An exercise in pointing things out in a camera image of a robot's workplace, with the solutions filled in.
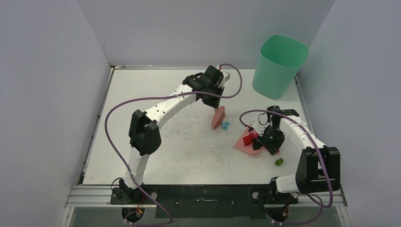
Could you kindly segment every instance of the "black mounting plate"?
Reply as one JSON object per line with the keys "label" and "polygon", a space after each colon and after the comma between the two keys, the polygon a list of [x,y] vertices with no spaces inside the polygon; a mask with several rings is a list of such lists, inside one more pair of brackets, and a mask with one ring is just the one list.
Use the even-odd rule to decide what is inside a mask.
{"label": "black mounting plate", "polygon": [[[266,218],[260,203],[252,197],[253,192],[264,194],[267,184],[253,185],[143,185],[149,194],[157,193],[157,201],[173,218]],[[113,188],[110,203],[132,204],[118,187]],[[149,198],[143,204],[154,204]],[[157,207],[156,218],[167,218]]]}

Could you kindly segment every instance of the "red toy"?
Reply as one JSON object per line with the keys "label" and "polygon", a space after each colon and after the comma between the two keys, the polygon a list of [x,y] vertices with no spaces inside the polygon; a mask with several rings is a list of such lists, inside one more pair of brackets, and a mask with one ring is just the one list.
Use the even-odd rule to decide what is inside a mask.
{"label": "red toy", "polygon": [[253,136],[251,134],[249,134],[249,135],[245,136],[243,138],[243,140],[244,140],[244,145],[245,146],[251,145],[252,144],[252,140],[253,140]]}

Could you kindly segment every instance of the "screw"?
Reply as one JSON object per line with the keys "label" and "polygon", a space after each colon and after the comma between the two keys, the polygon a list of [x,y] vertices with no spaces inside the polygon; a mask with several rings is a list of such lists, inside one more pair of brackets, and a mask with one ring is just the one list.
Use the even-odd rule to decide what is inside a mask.
{"label": "screw", "polygon": [[258,199],[258,196],[259,196],[259,192],[252,193],[252,198]]}
{"label": "screw", "polygon": [[157,198],[157,193],[156,192],[152,192],[150,194],[150,196],[152,196],[152,198],[155,200]]}

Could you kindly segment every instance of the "black bracket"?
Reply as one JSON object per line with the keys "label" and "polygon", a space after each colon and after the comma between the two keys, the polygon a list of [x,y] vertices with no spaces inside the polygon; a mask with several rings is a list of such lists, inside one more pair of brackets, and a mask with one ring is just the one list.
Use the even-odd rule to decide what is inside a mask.
{"label": "black bracket", "polygon": [[152,154],[162,143],[157,122],[150,120],[146,112],[140,110],[132,114],[128,135],[131,147],[135,147],[141,156]]}
{"label": "black bracket", "polygon": [[[272,105],[268,107],[267,110],[277,112],[285,116],[299,116],[299,114],[293,109],[280,110],[278,105]],[[253,139],[252,148],[254,150],[265,147],[271,155],[275,155],[278,152],[285,140],[283,132],[279,129],[280,121],[280,116],[267,113],[267,122],[270,123],[270,125],[264,130],[263,135]]]}
{"label": "black bracket", "polygon": [[[333,191],[340,189],[340,152],[324,146],[319,149]],[[319,157],[314,148],[302,150],[296,170],[296,185],[301,193],[327,192],[329,190],[323,171],[318,168]]]}
{"label": "black bracket", "polygon": [[[192,91],[204,91],[220,96],[224,91],[224,88],[219,87],[223,78],[223,73],[210,65],[205,73],[197,73],[195,75],[187,76],[183,80],[183,84],[190,86]],[[208,106],[213,108],[219,106],[220,98],[197,94],[196,101],[200,98],[202,99],[202,102]]]}

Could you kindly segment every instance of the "green toy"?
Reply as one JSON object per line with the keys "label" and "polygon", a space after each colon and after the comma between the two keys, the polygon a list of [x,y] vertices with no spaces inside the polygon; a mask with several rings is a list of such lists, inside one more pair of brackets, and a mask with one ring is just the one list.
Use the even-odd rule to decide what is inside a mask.
{"label": "green toy", "polygon": [[283,162],[284,162],[284,159],[283,159],[283,158],[280,158],[280,159],[277,159],[276,162],[275,162],[274,164],[276,164],[276,166],[280,166],[280,165],[283,164]]}

